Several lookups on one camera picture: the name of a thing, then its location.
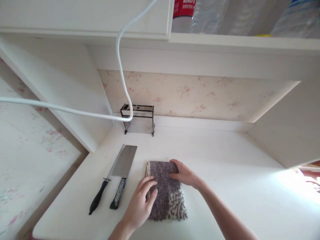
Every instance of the folded cloth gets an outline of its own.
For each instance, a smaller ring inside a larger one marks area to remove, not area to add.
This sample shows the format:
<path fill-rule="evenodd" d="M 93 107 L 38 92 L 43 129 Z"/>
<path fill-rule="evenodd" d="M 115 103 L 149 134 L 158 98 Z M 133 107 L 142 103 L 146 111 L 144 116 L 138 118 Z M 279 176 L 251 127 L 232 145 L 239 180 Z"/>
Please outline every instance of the folded cloth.
<path fill-rule="evenodd" d="M 146 176 L 154 176 L 154 180 L 158 182 L 147 194 L 147 199 L 149 199 L 153 190 L 158 189 L 158 196 L 153 204 L 149 220 L 188 219 L 181 182 L 169 177 L 169 173 L 178 172 L 178 167 L 173 162 L 147 162 Z"/>

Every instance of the kitchen knife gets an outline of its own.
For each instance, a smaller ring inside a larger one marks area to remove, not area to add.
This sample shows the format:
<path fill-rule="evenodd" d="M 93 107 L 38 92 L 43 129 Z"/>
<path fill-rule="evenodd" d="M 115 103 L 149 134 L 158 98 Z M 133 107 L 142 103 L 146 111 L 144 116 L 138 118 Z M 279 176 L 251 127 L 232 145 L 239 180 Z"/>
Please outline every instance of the kitchen knife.
<path fill-rule="evenodd" d="M 122 147 L 121 147 L 121 150 L 116 158 L 116 160 L 114 161 L 112 167 L 111 167 L 111 170 L 109 171 L 109 174 L 107 176 L 107 178 L 104 178 L 104 181 L 102 183 L 102 186 L 99 190 L 99 192 L 97 193 L 97 195 L 95 196 L 95 198 L 93 199 L 91 205 L 90 205 L 90 210 L 89 210 L 89 215 L 91 215 L 93 213 L 94 210 L 96 210 L 97 206 L 99 205 L 99 202 L 100 202 L 100 199 L 101 199 L 101 196 L 102 196 L 102 193 L 103 193 L 103 190 L 105 189 L 105 187 L 107 186 L 108 182 L 111 181 L 109 178 L 111 176 L 111 173 L 113 172 L 113 169 L 115 168 L 119 158 L 120 158 L 120 155 L 123 151 L 123 149 L 125 148 L 125 145 L 123 144 Z"/>
<path fill-rule="evenodd" d="M 132 161 L 134 159 L 134 155 L 136 154 L 137 146 L 126 145 L 118 159 L 118 162 L 112 172 L 112 176 L 120 176 L 121 181 L 114 197 L 110 209 L 118 209 L 120 198 L 123 193 L 124 187 L 127 182 L 127 177 L 129 175 L 129 171 L 132 165 Z"/>

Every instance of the power cord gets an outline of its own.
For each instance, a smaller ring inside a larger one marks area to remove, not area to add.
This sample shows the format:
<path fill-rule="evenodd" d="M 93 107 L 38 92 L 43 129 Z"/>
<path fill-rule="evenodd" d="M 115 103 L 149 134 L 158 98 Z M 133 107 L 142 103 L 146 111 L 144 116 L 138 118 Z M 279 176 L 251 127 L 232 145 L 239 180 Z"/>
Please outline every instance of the power cord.
<path fill-rule="evenodd" d="M 111 119 L 111 120 L 116 120 L 116 121 L 123 121 L 123 122 L 131 121 L 132 118 L 133 118 L 132 102 L 131 102 L 130 96 L 128 94 L 128 91 L 127 91 L 126 83 L 124 81 L 124 75 L 123 75 L 122 64 L 121 64 L 121 60 L 120 60 L 120 52 L 119 52 L 120 39 L 121 39 L 123 33 L 127 30 L 127 28 L 129 28 L 134 22 L 138 21 L 143 15 L 145 15 L 152 8 L 152 6 L 156 3 L 156 1 L 157 0 L 152 0 L 149 3 L 149 5 L 140 14 L 138 14 L 136 17 L 131 19 L 121 29 L 121 31 L 118 33 L 117 38 L 116 38 L 116 53 L 117 53 L 117 60 L 118 60 L 118 65 L 119 65 L 119 70 L 120 70 L 120 75 L 121 75 L 121 81 L 122 81 L 122 85 L 123 85 L 123 90 L 124 90 L 124 92 L 125 92 L 125 94 L 127 96 L 127 99 L 128 99 L 128 102 L 129 102 L 129 106 L 130 106 L 130 117 L 129 118 L 123 118 L 123 117 L 116 117 L 116 116 L 105 115 L 105 114 L 98 114 L 98 113 L 79 111 L 79 110 L 76 110 L 76 109 L 62 107 L 62 106 L 55 105 L 55 104 L 52 104 L 52 103 L 36 101 L 36 100 L 30 100 L 30 99 L 24 99 L 24 98 L 0 97 L 0 102 L 28 104 L 28 105 L 34 105 L 34 106 L 39 106 L 39 107 L 46 107 L 46 108 L 56 109 L 56 110 L 59 110 L 59 111 L 78 114 L 78 115 L 105 118 L 105 119 Z"/>

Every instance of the black knife handle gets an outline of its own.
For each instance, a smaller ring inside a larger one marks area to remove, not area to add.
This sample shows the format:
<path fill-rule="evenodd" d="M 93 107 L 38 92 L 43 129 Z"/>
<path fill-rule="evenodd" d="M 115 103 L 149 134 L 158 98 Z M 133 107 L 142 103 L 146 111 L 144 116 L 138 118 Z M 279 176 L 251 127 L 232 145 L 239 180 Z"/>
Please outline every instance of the black knife handle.
<path fill-rule="evenodd" d="M 99 205 L 103 190 L 107 186 L 108 182 L 109 182 L 109 179 L 105 179 L 103 181 L 101 188 L 100 188 L 100 191 L 97 193 L 96 197 L 94 198 L 94 200 L 92 201 L 92 203 L 90 205 L 89 215 L 91 215 L 93 213 L 93 211 L 96 210 L 97 206 Z"/>
<path fill-rule="evenodd" d="M 114 199 L 110 205 L 110 209 L 114 209 L 114 210 L 118 209 L 119 203 L 120 203 L 120 198 L 121 198 L 122 192 L 124 190 L 124 187 L 126 186 L 126 182 L 127 182 L 127 178 L 121 178 L 116 196 L 114 197 Z"/>

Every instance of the metal knife holder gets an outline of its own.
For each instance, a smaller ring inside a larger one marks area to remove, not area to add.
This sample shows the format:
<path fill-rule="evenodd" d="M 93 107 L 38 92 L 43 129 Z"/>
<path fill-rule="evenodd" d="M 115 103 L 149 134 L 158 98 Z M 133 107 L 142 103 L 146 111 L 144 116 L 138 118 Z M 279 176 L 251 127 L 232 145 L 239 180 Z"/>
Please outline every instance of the metal knife holder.
<path fill-rule="evenodd" d="M 133 107 L 133 119 L 130 122 L 123 122 L 125 131 L 136 133 L 151 133 L 154 134 L 154 121 L 153 110 L 154 106 L 146 105 L 132 105 Z M 121 116 L 124 118 L 130 117 L 130 106 L 128 104 L 123 105 L 120 110 Z"/>

